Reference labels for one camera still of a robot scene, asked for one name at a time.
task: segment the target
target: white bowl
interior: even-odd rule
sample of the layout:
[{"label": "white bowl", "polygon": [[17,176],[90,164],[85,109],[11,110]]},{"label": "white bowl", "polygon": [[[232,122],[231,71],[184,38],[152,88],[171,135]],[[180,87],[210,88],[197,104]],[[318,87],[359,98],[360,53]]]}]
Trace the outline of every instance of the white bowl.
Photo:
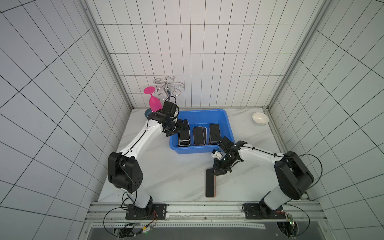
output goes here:
[{"label": "white bowl", "polygon": [[252,119],[260,125],[265,125],[269,122],[268,116],[260,112],[254,113]]}]

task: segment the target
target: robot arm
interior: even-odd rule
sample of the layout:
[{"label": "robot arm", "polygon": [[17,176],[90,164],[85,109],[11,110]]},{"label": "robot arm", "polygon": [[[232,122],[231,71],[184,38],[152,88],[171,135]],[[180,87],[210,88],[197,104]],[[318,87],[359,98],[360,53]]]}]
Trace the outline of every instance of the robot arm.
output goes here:
[{"label": "robot arm", "polygon": [[236,144],[223,137],[219,146],[225,155],[213,151],[215,158],[213,175],[223,175],[231,172],[238,161],[252,161],[276,173],[279,185],[268,192],[259,202],[260,210],[265,214],[276,210],[291,199],[298,200],[313,183],[314,178],[296,153],[272,153],[257,149],[244,141]]},{"label": "robot arm", "polygon": [[166,136],[189,130],[188,123],[177,120],[178,107],[169,101],[164,102],[163,109],[152,112],[137,136],[120,153],[112,152],[108,157],[108,181],[117,188],[127,191],[135,207],[143,209],[143,214],[151,212],[152,197],[140,187],[143,173],[139,166],[141,155],[155,138],[162,132]]}]

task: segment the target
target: blue plastic bin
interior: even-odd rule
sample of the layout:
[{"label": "blue plastic bin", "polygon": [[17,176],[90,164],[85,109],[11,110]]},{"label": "blue plastic bin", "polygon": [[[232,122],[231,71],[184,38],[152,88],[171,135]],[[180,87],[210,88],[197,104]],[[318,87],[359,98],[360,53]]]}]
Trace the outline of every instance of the blue plastic bin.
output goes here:
[{"label": "blue plastic bin", "polygon": [[[229,124],[227,112],[223,109],[207,109],[196,111],[180,111],[178,119],[187,119],[190,126],[191,145],[189,147],[179,147],[179,135],[172,135],[169,139],[169,146],[178,154],[212,152],[218,148],[218,145],[209,145],[209,124],[218,123],[220,126],[221,137],[227,137],[232,142],[235,142],[232,134],[231,125]],[[203,146],[195,146],[193,144],[194,127],[207,128],[207,142]]]}]

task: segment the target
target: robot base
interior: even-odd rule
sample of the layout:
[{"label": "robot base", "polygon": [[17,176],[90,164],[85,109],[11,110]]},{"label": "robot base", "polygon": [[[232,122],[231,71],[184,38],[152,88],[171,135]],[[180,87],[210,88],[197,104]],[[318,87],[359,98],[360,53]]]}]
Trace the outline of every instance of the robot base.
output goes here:
[{"label": "robot base", "polygon": [[259,204],[243,204],[243,210],[245,213],[245,218],[246,219],[285,219],[285,214],[279,214],[275,211],[281,211],[283,210],[283,207],[280,206],[278,209],[275,211],[271,212],[266,212],[265,209],[260,210],[260,205]]},{"label": "robot base", "polygon": [[143,213],[144,209],[140,209],[138,207],[134,207],[127,211],[125,216],[126,220],[152,220],[154,216],[154,212],[157,213],[157,220],[164,220],[166,218],[167,213],[167,205],[166,204],[152,204],[152,210],[149,214]]}]

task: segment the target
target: red wire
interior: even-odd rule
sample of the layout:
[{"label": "red wire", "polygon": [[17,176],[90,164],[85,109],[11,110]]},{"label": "red wire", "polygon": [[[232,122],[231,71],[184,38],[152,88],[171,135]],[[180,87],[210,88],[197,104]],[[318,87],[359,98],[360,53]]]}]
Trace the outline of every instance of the red wire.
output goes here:
[{"label": "red wire", "polygon": [[153,219],[152,219],[152,222],[150,222],[149,224],[153,223],[153,221],[155,220],[155,217],[156,217],[156,212],[153,211],[154,215],[153,215]]},{"label": "red wire", "polygon": [[[156,212],[156,211],[154,211],[154,212],[155,212],[155,216],[157,216],[157,212]],[[156,223],[157,223],[157,217],[156,217],[156,222],[155,222],[155,224],[153,225],[153,227],[156,226]]]}]

